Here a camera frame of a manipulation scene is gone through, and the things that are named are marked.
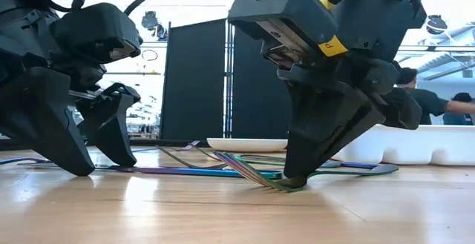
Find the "yellow label sticker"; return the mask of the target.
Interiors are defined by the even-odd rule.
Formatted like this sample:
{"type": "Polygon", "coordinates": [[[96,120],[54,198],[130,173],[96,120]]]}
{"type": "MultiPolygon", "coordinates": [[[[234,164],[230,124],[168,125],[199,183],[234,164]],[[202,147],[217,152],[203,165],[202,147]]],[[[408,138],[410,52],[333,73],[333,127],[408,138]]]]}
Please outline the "yellow label sticker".
{"type": "Polygon", "coordinates": [[[338,54],[346,53],[348,51],[337,36],[333,36],[328,42],[319,44],[318,47],[327,57],[337,56],[338,54]]]}

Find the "black partition panel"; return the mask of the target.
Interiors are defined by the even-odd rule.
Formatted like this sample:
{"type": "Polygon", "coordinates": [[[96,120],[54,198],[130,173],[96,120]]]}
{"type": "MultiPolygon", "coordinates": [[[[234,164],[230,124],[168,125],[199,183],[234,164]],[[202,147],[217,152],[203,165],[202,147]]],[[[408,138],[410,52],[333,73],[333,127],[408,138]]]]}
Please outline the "black partition panel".
{"type": "Polygon", "coordinates": [[[222,137],[225,25],[219,19],[170,30],[160,120],[162,139],[222,137]]]}
{"type": "Polygon", "coordinates": [[[233,138],[286,139],[291,102],[276,66],[261,55],[262,42],[236,29],[232,85],[233,138]]]}

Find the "person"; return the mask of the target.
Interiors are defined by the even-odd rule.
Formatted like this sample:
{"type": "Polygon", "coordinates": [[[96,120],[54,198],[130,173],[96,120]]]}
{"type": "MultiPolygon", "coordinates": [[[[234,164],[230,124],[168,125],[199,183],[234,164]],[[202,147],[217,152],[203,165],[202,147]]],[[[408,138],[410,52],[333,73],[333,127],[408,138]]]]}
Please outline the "person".
{"type": "Polygon", "coordinates": [[[456,94],[447,104],[443,115],[444,125],[474,125],[475,103],[469,93],[456,94]]]}
{"type": "Polygon", "coordinates": [[[440,116],[445,113],[475,114],[475,104],[440,98],[436,93],[416,88],[417,69],[399,68],[398,88],[405,90],[422,109],[420,125],[431,125],[430,115],[440,116]]]}

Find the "white plate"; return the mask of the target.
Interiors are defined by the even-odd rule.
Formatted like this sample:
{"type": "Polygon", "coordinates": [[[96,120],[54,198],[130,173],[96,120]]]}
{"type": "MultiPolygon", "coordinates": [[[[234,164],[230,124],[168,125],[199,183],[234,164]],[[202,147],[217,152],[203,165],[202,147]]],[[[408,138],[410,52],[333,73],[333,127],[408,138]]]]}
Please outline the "white plate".
{"type": "Polygon", "coordinates": [[[288,140],[208,138],[207,143],[216,151],[272,153],[280,152],[285,149],[288,140]]]}

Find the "iridescent knife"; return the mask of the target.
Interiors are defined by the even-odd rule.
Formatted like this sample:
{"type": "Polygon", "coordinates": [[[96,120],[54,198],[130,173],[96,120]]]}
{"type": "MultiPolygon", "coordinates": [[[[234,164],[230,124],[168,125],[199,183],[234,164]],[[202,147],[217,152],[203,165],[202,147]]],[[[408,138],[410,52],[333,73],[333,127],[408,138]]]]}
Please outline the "iridescent knife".
{"type": "Polygon", "coordinates": [[[346,168],[364,168],[364,169],[373,169],[379,164],[369,164],[369,163],[361,163],[361,162],[339,162],[339,161],[331,161],[333,165],[336,167],[346,167],[346,168]]]}
{"type": "Polygon", "coordinates": [[[130,173],[142,173],[142,174],[179,174],[189,176],[209,176],[209,177],[236,177],[243,178],[243,176],[234,170],[226,169],[208,169],[208,168],[178,168],[178,167],[156,167],[156,168],[127,168],[118,165],[112,165],[108,167],[96,167],[102,170],[112,170],[130,173]]]}

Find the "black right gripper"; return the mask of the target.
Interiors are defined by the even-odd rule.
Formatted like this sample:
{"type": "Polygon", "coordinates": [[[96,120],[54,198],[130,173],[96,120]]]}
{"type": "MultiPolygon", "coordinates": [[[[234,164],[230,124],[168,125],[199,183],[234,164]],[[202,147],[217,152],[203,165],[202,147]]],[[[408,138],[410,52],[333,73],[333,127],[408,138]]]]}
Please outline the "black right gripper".
{"type": "Polygon", "coordinates": [[[426,18],[421,0],[327,0],[327,4],[338,25],[337,37],[348,51],[312,67],[336,66],[338,80],[385,101],[374,102],[371,113],[350,123],[350,131],[333,149],[341,151],[374,125],[417,129],[422,110],[405,90],[393,89],[393,58],[406,32],[421,27],[426,18]]]}

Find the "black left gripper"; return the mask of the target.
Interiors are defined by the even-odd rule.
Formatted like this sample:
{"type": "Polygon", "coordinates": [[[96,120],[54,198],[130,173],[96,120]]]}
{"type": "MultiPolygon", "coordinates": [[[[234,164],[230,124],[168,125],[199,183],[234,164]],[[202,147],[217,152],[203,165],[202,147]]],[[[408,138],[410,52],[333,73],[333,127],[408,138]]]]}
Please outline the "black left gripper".
{"type": "Polygon", "coordinates": [[[0,12],[0,35],[42,58],[0,88],[0,132],[77,176],[95,169],[68,110],[73,90],[99,90],[104,65],[72,50],[70,40],[59,41],[54,30],[62,22],[55,11],[16,8],[0,12]]]}

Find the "white cutlery tray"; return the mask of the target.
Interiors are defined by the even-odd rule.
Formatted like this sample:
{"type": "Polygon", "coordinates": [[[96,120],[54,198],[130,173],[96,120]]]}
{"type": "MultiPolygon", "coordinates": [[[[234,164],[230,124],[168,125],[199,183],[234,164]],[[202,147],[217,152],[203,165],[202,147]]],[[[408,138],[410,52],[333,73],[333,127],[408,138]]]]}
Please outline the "white cutlery tray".
{"type": "Polygon", "coordinates": [[[421,125],[412,131],[376,125],[333,159],[396,165],[475,166],[475,127],[421,125]]]}

